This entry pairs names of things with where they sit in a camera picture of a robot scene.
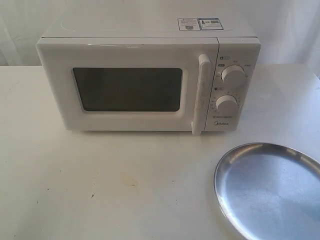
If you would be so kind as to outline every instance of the power level knob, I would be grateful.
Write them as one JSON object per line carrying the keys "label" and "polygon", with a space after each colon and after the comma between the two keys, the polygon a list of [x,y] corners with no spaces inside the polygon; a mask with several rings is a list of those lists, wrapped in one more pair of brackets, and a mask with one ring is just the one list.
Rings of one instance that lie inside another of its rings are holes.
{"label": "power level knob", "polygon": [[231,65],[224,69],[221,78],[227,88],[239,87],[247,80],[244,69],[238,65]]}
{"label": "power level knob", "polygon": [[238,111],[237,100],[231,95],[219,97],[215,103],[215,106],[220,115],[234,115]]}

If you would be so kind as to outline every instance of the white curtain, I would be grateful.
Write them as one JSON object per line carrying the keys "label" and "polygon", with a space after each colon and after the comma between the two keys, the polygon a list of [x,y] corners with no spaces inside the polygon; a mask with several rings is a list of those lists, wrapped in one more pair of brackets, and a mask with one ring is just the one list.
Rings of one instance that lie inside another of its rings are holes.
{"label": "white curtain", "polygon": [[[0,65],[40,65],[35,44],[71,1],[1,0]],[[259,63],[304,63],[320,75],[320,0],[232,1],[262,43]]]}

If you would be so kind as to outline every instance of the stainless steel plate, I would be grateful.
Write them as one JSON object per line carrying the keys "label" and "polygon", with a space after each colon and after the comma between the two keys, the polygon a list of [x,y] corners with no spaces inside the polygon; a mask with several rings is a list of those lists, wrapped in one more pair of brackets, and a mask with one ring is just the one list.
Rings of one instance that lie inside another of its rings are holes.
{"label": "stainless steel plate", "polygon": [[247,239],[320,239],[320,164],[301,152],[269,143],[236,147],[218,163],[214,189]]}

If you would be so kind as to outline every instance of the midea logo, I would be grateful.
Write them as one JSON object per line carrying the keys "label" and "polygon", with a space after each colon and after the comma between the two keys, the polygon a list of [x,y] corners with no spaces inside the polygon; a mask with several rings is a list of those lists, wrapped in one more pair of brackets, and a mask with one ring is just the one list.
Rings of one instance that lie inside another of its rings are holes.
{"label": "midea logo", "polygon": [[226,126],[226,125],[229,125],[229,123],[228,123],[228,122],[215,121],[215,122],[214,122],[214,125],[215,125],[215,126]]}

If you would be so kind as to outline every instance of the microwave top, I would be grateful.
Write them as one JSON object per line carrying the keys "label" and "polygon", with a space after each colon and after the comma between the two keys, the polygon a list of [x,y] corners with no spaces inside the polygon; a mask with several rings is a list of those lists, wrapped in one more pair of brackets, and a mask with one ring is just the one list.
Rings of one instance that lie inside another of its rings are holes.
{"label": "microwave top", "polygon": [[229,0],[76,0],[43,38],[257,37]]}

